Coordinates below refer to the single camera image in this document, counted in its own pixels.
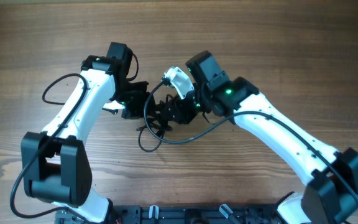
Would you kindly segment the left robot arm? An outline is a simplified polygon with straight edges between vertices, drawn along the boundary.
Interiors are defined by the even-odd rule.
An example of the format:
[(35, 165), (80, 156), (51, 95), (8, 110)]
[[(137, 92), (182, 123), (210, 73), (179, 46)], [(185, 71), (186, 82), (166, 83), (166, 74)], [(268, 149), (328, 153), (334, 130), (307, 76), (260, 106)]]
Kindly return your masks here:
[(127, 75), (137, 57), (126, 45), (110, 44), (106, 56), (88, 56), (75, 74), (78, 83), (62, 109), (41, 132), (21, 141), (22, 171), (11, 192), (10, 206), (18, 217), (15, 197), (19, 184), (26, 196), (56, 207), (78, 223), (121, 223), (110, 199), (92, 188), (92, 171), (85, 151), (89, 133), (103, 110), (122, 110), (122, 118), (143, 116), (147, 82)]

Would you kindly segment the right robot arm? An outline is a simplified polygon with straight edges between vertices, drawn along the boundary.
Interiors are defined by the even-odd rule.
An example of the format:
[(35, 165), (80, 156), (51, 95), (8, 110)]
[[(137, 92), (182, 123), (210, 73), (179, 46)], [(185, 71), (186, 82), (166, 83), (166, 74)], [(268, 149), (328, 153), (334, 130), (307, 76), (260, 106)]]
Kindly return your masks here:
[(255, 221), (345, 223), (358, 210), (358, 152), (340, 152), (308, 134), (251, 82), (231, 80), (210, 52), (189, 59), (186, 70), (170, 67), (162, 83), (178, 93), (164, 108), (165, 119), (188, 124), (198, 113), (214, 113), (259, 138), (299, 177), (305, 190), (284, 196), (269, 215), (251, 208)]

